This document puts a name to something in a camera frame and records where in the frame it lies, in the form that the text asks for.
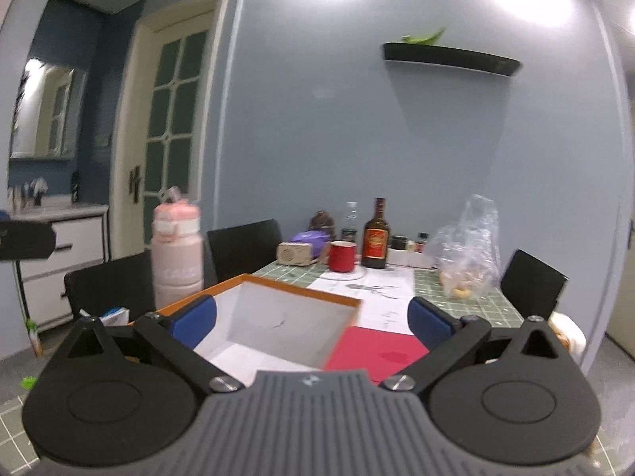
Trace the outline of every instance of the metal screw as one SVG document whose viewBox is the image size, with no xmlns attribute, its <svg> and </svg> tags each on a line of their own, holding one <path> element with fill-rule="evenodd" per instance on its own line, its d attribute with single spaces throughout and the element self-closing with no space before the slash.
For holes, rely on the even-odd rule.
<svg viewBox="0 0 635 476">
<path fill-rule="evenodd" d="M 392 392 L 407 392 L 415 387 L 415 380 L 405 374 L 395 374 L 383 380 L 383 386 Z"/>
<path fill-rule="evenodd" d="M 481 318 L 478 315 L 463 315 L 461 317 L 461 323 L 467 324 L 468 322 L 480 321 Z"/>
<path fill-rule="evenodd" d="M 231 376 L 216 376 L 210 381 L 210 388 L 218 393 L 235 392 L 242 387 L 243 384 Z"/>
<path fill-rule="evenodd" d="M 163 318 L 163 315 L 161 315 L 158 311 L 148 311 L 145 316 L 154 321 L 159 321 Z"/>
</svg>

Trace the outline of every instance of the bathroom mirror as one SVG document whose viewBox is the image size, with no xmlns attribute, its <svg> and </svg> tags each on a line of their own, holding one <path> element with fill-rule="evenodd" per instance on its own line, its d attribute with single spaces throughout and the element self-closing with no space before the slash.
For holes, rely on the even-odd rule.
<svg viewBox="0 0 635 476">
<path fill-rule="evenodd" d="M 87 73 L 29 59 L 13 113 L 12 159 L 73 159 Z"/>
</svg>

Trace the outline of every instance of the door handle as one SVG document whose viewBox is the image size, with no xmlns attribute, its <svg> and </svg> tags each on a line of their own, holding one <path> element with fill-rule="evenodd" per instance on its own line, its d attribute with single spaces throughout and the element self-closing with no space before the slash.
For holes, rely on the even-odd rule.
<svg viewBox="0 0 635 476">
<path fill-rule="evenodd" d="M 128 177 L 128 195 L 134 194 L 134 203 L 139 203 L 139 182 L 141 182 L 141 166 L 135 166 Z"/>
<path fill-rule="evenodd" d="M 629 228 L 629 242 L 626 246 L 626 248 L 628 250 L 631 250 L 631 242 L 633 241 L 633 233 L 635 233 L 635 221 L 633 221 L 633 219 L 631 219 L 631 221 L 629 222 L 630 228 Z"/>
</svg>

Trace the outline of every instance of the black floating shelf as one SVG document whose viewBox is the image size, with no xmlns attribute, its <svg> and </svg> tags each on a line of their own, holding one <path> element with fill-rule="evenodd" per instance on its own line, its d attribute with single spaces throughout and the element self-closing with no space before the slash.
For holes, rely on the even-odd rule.
<svg viewBox="0 0 635 476">
<path fill-rule="evenodd" d="M 522 63 L 515 59 L 499 57 L 498 55 L 447 46 L 415 45 L 410 43 L 384 43 L 383 58 L 387 61 L 475 69 L 476 71 L 486 71 L 505 77 L 512 77 L 523 66 Z"/>
</svg>

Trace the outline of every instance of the white drawer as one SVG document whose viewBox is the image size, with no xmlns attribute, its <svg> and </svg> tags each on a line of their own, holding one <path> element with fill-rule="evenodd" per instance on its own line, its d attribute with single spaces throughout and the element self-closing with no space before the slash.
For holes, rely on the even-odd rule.
<svg viewBox="0 0 635 476">
<path fill-rule="evenodd" d="M 71 313 L 71 305 L 65 297 L 64 275 L 64 272 L 54 273 L 24 283 L 29 315 L 38 326 Z"/>
<path fill-rule="evenodd" d="M 22 279 L 104 258 L 102 218 L 53 223 L 55 252 L 48 259 L 20 263 Z"/>
</svg>

